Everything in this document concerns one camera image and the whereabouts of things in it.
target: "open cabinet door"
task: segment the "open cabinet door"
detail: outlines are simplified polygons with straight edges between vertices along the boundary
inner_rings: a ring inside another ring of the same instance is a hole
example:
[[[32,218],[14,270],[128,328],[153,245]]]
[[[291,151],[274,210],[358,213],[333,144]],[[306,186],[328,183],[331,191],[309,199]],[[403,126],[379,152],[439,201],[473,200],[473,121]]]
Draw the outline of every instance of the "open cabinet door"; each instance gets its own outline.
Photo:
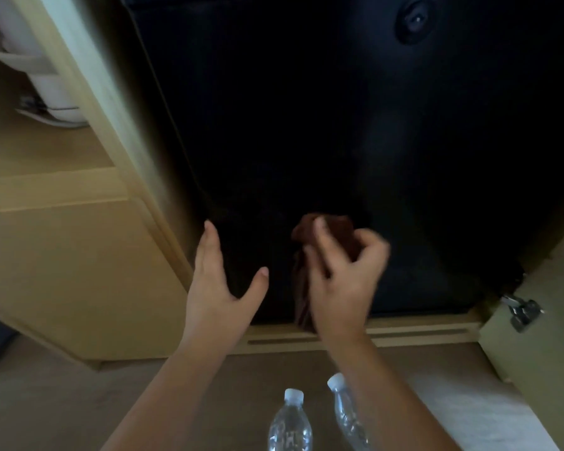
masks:
[[[536,301],[544,312],[518,332],[510,308],[502,304],[481,329],[479,342],[564,451],[564,239],[515,295]]]

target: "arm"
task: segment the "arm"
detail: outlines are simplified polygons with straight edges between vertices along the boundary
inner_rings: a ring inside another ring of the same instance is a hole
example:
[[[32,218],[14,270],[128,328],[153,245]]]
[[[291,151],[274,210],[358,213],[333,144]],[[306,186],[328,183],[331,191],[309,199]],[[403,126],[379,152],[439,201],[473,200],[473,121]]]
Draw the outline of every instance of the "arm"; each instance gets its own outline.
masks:
[[[268,274],[262,267],[240,300],[232,296],[217,230],[211,222],[205,222],[180,346],[123,418],[103,451],[182,449],[203,394],[265,297]]]
[[[305,251],[310,270],[311,309],[331,358],[345,376],[373,448],[384,451],[459,451],[418,396],[382,359],[364,329],[376,285],[390,255],[389,245],[370,230],[357,230],[364,250],[355,262],[315,222],[319,248],[331,271],[325,278],[312,247]]]

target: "clear plastic bottle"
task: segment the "clear plastic bottle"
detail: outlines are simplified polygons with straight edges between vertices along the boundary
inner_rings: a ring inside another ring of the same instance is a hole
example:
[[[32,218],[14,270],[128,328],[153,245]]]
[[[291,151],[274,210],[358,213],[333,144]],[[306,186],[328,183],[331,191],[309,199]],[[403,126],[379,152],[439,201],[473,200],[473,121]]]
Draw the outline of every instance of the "clear plastic bottle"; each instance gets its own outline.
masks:
[[[269,428],[268,451],[311,451],[311,424],[303,411],[303,392],[286,389],[284,406],[278,411]]]
[[[334,413],[341,432],[355,451],[370,449],[366,430],[357,418],[355,403],[345,384],[342,373],[332,375],[328,380],[328,387],[334,393]]]

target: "white bottle cap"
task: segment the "white bottle cap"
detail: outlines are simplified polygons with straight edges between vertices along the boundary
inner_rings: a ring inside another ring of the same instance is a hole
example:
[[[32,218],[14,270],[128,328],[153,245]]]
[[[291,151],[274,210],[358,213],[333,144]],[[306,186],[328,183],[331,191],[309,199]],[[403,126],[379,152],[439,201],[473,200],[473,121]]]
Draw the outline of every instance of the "white bottle cap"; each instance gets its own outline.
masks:
[[[299,391],[298,389],[289,388],[284,391],[284,400],[286,403],[290,403],[291,405],[303,405],[304,397],[305,394],[303,394],[303,391]]]
[[[328,387],[330,388],[330,390],[333,393],[335,393],[338,390],[344,388],[345,387],[345,377],[343,376],[343,374],[338,372],[338,373],[335,373],[334,375],[332,375],[330,377],[330,379],[328,380]]]

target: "wooden shelf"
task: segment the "wooden shelf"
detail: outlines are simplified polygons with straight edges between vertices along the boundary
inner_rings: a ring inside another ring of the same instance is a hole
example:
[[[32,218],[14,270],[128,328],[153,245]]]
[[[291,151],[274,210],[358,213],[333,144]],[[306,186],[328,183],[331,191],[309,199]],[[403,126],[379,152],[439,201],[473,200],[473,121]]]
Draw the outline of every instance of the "wooden shelf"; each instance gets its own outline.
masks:
[[[0,212],[125,199],[92,128],[53,127],[15,112],[25,90],[27,77],[0,63]]]

